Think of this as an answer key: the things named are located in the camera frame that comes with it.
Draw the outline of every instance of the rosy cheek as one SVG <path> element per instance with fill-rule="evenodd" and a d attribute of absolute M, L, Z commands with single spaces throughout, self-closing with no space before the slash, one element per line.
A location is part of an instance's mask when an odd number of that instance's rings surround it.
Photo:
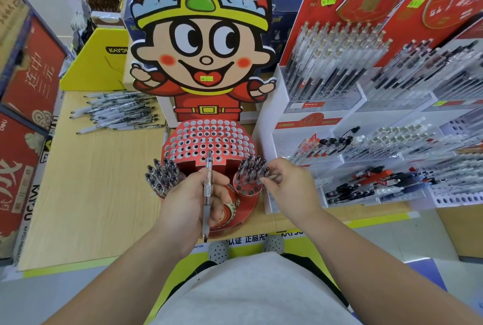
<path fill-rule="evenodd" d="M 174 59 L 174 57 L 170 56 L 169 54 L 163 54 L 160 57 L 159 62 L 162 65 L 165 65 L 165 66 L 172 66 L 172 65 L 174 65 L 175 59 Z"/>
<path fill-rule="evenodd" d="M 239 58 L 237 60 L 237 66 L 240 68 L 247 68 L 252 65 L 252 60 L 246 57 Z"/>

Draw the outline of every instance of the gold belt buckle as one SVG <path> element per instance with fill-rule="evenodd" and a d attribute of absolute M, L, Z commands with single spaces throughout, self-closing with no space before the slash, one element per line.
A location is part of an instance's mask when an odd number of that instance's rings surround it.
<path fill-rule="evenodd" d="M 218 105 L 200 106 L 199 113 L 200 114 L 218 114 Z"/>

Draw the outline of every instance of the green gem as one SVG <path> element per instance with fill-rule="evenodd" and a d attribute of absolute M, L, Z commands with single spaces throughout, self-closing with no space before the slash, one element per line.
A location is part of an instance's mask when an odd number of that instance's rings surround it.
<path fill-rule="evenodd" d="M 212 0 L 186 0 L 186 7 L 193 11 L 212 12 L 215 10 Z"/>

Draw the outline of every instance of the cartoon eye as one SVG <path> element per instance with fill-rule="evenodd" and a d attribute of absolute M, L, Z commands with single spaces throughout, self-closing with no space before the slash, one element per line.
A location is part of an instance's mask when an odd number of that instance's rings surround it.
<path fill-rule="evenodd" d="M 238 50 L 240 33 L 230 21 L 220 21 L 210 29 L 210 49 L 221 58 L 228 58 Z"/>
<path fill-rule="evenodd" d="M 190 20 L 173 22 L 170 25 L 170 37 L 174 49 L 180 54 L 195 56 L 202 50 L 202 31 Z"/>

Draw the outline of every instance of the gray shirt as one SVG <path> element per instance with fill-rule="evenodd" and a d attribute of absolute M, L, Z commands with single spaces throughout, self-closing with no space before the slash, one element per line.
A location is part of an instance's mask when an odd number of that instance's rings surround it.
<path fill-rule="evenodd" d="M 167 300 L 152 322 L 204 323 L 360 325 L 319 278 L 273 252 L 202 271 Z"/>

